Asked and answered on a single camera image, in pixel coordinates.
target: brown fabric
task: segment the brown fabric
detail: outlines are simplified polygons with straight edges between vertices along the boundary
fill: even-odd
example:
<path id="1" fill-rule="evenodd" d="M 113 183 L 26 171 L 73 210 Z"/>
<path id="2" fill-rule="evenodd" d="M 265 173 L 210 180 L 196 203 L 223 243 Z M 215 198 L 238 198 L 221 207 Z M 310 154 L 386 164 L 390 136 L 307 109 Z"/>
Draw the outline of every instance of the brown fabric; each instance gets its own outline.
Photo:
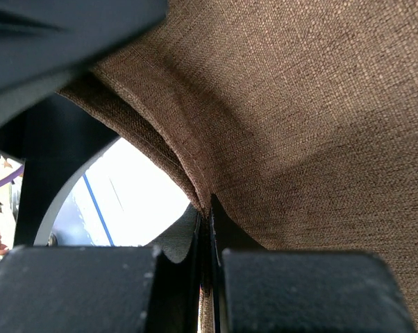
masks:
<path id="1" fill-rule="evenodd" d="M 418 327 L 418 1 L 171 0 L 94 75 L 122 100 L 70 96 L 146 150 L 140 114 L 206 212 L 215 193 L 272 249 L 379 253 Z"/>

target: black plastic bracket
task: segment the black plastic bracket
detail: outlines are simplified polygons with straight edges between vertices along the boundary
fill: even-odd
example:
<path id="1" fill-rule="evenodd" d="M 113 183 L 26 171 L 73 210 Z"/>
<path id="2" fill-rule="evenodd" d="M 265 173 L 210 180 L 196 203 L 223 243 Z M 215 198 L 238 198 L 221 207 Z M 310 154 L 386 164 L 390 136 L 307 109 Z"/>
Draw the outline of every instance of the black plastic bracket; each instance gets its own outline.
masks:
<path id="1" fill-rule="evenodd" d="M 389 268 L 359 252 L 267 251 L 229 219 L 211 216 L 216 333 L 413 333 Z"/>
<path id="2" fill-rule="evenodd" d="M 159 246 L 14 249 L 0 262 L 0 332 L 196 332 L 200 223 L 192 209 L 177 221 L 180 262 Z"/>
<path id="3" fill-rule="evenodd" d="M 0 127 L 166 12 L 167 0 L 1 0 Z"/>

